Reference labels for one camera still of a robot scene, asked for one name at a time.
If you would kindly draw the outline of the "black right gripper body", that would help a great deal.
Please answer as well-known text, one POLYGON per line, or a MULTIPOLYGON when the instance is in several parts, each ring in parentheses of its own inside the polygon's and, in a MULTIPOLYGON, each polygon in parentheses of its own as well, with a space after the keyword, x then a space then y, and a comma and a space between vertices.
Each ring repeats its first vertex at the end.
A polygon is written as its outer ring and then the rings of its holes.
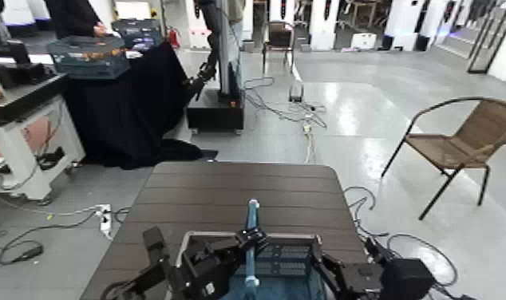
POLYGON ((340 262, 335 271, 339 291, 336 299, 354 300, 365 296, 379 296, 383 287, 380 281, 383 268, 375 263, 340 262))

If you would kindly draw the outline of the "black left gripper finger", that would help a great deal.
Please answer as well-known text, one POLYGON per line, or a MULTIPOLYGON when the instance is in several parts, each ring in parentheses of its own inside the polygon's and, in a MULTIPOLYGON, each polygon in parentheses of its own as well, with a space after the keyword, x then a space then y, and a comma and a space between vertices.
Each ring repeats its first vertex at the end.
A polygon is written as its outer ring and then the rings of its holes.
POLYGON ((259 227, 253 229, 252 238, 255 241, 255 249, 257 251, 263 251, 269 244, 268 235, 259 227))
POLYGON ((254 230, 242 229, 235 233, 237 252, 245 254, 254 251, 254 230))

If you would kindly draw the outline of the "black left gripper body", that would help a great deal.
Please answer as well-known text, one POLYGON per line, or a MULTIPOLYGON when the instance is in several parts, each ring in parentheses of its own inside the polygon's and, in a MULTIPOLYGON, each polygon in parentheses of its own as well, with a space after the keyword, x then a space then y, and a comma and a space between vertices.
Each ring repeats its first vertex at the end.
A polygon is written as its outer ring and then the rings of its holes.
POLYGON ((243 258, 237 238, 209 242, 193 239, 180 254, 182 299, 221 299, 230 290, 230 278, 243 258))

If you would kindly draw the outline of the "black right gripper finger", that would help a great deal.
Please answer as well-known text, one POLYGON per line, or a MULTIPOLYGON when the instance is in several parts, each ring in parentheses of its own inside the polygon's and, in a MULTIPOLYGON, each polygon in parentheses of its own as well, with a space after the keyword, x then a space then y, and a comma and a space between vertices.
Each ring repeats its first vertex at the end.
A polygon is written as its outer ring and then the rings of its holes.
POLYGON ((342 274, 343 264, 331 255, 323 255, 321 263, 321 276, 325 284, 337 300, 347 300, 348 294, 345 279, 342 274))
POLYGON ((334 259, 322 249, 322 240, 319 235, 313 238, 310 245, 310 263, 315 270, 332 270, 334 259))

